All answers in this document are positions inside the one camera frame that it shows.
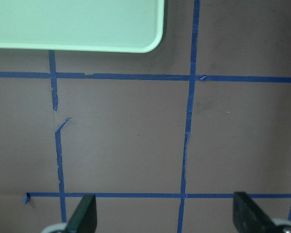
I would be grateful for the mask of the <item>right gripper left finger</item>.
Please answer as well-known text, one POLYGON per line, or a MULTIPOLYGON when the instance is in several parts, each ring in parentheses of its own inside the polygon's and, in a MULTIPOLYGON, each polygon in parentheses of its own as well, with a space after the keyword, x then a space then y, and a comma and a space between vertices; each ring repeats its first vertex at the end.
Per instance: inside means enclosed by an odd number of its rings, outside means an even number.
POLYGON ((82 197, 68 221, 66 233, 95 233, 97 229, 97 205, 95 195, 82 197))

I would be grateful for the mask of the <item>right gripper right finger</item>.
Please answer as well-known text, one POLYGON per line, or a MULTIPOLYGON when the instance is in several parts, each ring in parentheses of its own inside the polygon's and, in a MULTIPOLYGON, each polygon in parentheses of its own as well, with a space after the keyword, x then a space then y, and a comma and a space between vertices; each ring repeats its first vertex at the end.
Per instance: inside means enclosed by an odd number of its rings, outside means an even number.
POLYGON ((239 233, 276 233, 277 226, 245 192, 233 194, 233 224, 239 233))

